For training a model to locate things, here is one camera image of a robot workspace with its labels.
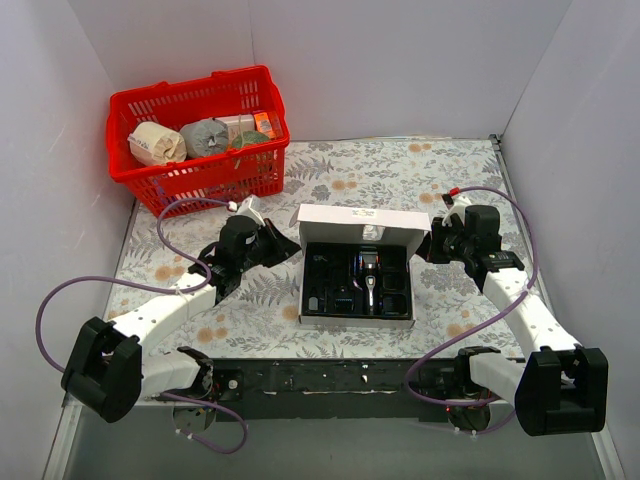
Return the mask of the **red plastic shopping basket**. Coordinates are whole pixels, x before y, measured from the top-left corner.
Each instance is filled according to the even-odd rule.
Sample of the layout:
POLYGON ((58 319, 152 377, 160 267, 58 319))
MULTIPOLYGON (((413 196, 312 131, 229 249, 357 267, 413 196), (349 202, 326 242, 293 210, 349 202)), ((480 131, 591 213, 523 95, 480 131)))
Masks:
POLYGON ((204 198, 239 202, 251 194, 264 197, 283 189, 290 133, 280 91, 264 65, 121 91, 111 96, 109 107, 109 174, 154 215, 176 200, 185 203, 172 210, 174 216, 206 209, 204 198), (274 139, 166 166, 144 166, 130 152, 128 137, 143 121, 179 130, 209 117, 254 113, 268 115, 274 139))

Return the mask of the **black silver hair clipper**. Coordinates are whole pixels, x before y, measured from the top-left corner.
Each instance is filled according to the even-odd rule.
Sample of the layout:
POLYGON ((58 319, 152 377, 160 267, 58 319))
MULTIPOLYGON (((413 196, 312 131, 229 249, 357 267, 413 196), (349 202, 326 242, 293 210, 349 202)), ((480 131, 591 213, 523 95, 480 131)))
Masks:
POLYGON ((366 290, 366 305, 370 316, 376 313, 376 288, 380 268, 380 255, 375 249, 361 250, 358 254, 358 272, 366 290))

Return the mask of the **white hair clipper box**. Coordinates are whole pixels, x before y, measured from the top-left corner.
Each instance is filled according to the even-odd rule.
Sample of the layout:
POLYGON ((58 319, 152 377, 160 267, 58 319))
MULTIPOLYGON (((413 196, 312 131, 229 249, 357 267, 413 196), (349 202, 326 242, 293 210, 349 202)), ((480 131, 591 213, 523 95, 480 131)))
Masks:
POLYGON ((430 230, 422 212, 302 204, 291 223, 303 253, 299 322, 305 326, 410 329, 415 323, 410 260, 430 230), (380 255, 377 309, 370 316, 358 254, 380 255), (352 295, 354 311, 336 313, 337 295, 352 295), (308 309, 317 297, 319 309, 308 309))

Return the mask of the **black comb guard large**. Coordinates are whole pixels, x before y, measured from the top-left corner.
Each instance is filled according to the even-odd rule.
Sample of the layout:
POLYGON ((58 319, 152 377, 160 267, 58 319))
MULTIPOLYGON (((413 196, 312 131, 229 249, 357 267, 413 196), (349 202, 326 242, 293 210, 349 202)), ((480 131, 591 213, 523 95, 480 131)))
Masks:
POLYGON ((334 311, 336 313, 351 313, 354 311, 354 298, 352 295, 337 295, 334 299, 334 311))

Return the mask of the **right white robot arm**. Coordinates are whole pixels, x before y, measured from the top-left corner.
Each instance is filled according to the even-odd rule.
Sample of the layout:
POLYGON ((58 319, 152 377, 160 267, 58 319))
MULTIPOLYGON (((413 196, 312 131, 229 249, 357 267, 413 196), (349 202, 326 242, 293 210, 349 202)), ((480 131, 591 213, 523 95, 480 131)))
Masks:
POLYGON ((488 390, 507 401, 530 436, 599 432, 606 420, 607 358, 560 325, 529 286, 520 258, 503 249, 499 229, 495 207, 449 200, 417 251, 429 263, 462 263, 525 358, 516 363, 494 347, 464 348, 455 359, 453 387, 464 397, 488 390))

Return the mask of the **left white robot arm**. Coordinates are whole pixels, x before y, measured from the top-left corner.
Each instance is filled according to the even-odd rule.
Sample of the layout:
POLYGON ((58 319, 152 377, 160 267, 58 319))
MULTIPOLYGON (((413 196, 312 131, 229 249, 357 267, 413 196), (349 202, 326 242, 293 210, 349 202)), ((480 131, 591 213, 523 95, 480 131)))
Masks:
POLYGON ((213 386, 213 362, 207 355, 186 346, 163 355, 152 350, 228 297, 243 273, 276 266, 299 249, 268 219, 231 217, 169 294, 110 321, 94 317, 82 326, 63 373, 63 389, 108 423, 123 418, 139 399, 164 392, 205 398, 213 386))

